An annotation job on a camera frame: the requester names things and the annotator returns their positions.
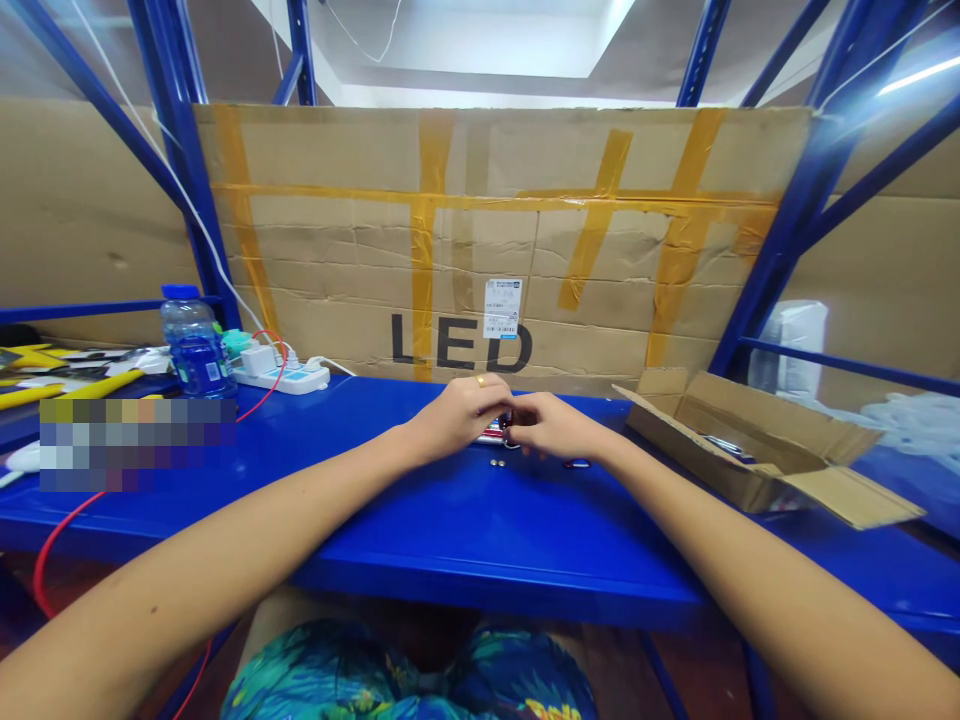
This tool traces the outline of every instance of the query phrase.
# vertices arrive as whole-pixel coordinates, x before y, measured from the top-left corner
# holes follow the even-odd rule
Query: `hand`
[[[457,378],[406,428],[423,451],[424,461],[433,462],[463,450],[512,406],[513,394],[499,375]]]
[[[598,460],[611,437],[616,437],[552,393],[517,395],[513,408],[513,425],[507,436],[521,445],[524,453],[532,448],[564,460]]]

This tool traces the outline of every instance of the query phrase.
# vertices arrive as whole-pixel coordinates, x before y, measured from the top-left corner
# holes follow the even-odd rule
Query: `red cable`
[[[277,342],[280,343],[281,354],[283,356],[283,363],[280,365],[280,372],[277,373],[277,380],[273,383],[273,387],[267,391],[267,394],[264,395],[260,402],[254,405],[252,408],[247,410],[243,415],[237,418],[237,422],[246,419],[250,414],[263,405],[266,402],[267,398],[273,395],[273,391],[277,389],[277,386],[280,384],[280,378],[283,377],[283,371],[287,369],[287,346],[283,344],[283,338],[277,335],[272,330],[258,330],[253,334],[253,339],[256,339],[257,336],[267,333],[276,338]],[[44,573],[47,569],[47,560],[50,557],[50,551],[53,548],[53,544],[57,541],[57,538],[60,537],[60,534],[67,528],[67,526],[74,521],[74,519],[86,510],[88,507],[93,505],[97,500],[106,495],[106,492],[98,492],[95,495],[91,495],[86,500],[84,500],[80,505],[78,505],[69,515],[67,515],[63,520],[57,523],[57,526],[53,529],[50,535],[47,536],[47,539],[43,543],[43,547],[40,548],[40,553],[37,555],[37,561],[33,566],[33,594],[37,600],[37,605],[40,606],[40,609],[43,611],[43,614],[47,616],[48,619],[52,620],[57,614],[53,607],[50,605],[50,600],[47,598],[47,591],[44,585]],[[197,686],[200,685],[200,678],[203,677],[203,671],[207,667],[207,663],[210,660],[210,655],[213,652],[213,639],[207,642],[207,652],[203,656],[203,662],[200,664],[200,672],[197,673],[196,680],[193,681],[193,687],[190,688],[190,692],[187,693],[187,697],[184,699],[183,704],[180,705],[180,709],[177,710],[177,714],[173,716],[173,720],[179,720],[180,716],[183,714],[183,711],[187,707],[187,703],[190,702],[190,698],[193,697],[193,693],[196,691]]]
[[[280,384],[280,378],[283,377],[283,371],[287,369],[287,346],[283,344],[283,338],[282,338],[282,337],[280,337],[279,335],[277,335],[273,330],[257,330],[257,332],[255,332],[255,333],[253,334],[253,338],[252,338],[252,339],[253,339],[253,340],[256,340],[258,335],[263,335],[264,333],[267,333],[268,335],[272,335],[273,337],[275,337],[275,338],[277,339],[277,342],[280,343],[280,351],[281,351],[281,354],[283,355],[283,364],[280,365],[280,372],[277,373],[277,380],[276,380],[276,382],[273,383],[273,387],[270,388],[270,390],[267,392],[266,395],[264,395],[262,398],[260,398],[260,402],[258,402],[256,405],[254,405],[254,406],[253,406],[252,408],[250,408],[249,410],[247,410],[243,415],[241,415],[240,417],[238,417],[238,418],[237,418],[237,422],[240,422],[240,421],[243,420],[244,418],[248,417],[248,416],[250,415],[250,413],[252,413],[252,412],[253,412],[254,410],[256,410],[258,407],[260,407],[261,405],[263,405],[263,404],[267,401],[267,398],[268,398],[268,397],[270,397],[271,395],[273,395],[273,391],[276,390],[276,389],[277,389],[277,385]]]

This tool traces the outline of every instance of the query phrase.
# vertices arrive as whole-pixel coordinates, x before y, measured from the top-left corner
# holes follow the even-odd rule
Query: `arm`
[[[532,424],[512,427],[511,439],[600,462],[818,716],[960,717],[960,679],[816,563],[559,398],[514,401]]]
[[[165,540],[93,588],[0,664],[10,717],[122,718],[167,666],[232,622],[410,470],[503,412],[495,375],[454,380],[405,425],[278,480]]]

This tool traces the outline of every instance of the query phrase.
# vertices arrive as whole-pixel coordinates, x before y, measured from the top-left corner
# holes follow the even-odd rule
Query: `open cardboard box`
[[[814,503],[864,530],[926,511],[847,467],[879,433],[775,395],[684,369],[644,371],[627,424],[741,510],[795,510]],[[745,465],[702,435],[739,445]]]

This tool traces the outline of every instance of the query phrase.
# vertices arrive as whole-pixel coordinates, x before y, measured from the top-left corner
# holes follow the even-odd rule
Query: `person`
[[[524,452],[588,458],[673,542],[746,639],[825,718],[960,718],[960,680],[864,598],[628,439],[495,375],[452,381],[409,422],[271,483],[115,571],[0,664],[5,717],[125,718],[170,664],[258,601],[222,717],[596,717],[576,661],[530,629],[481,628],[433,694],[354,622],[265,637],[270,595],[351,515],[412,469],[465,448],[510,408]],[[297,611],[286,612],[289,625]]]

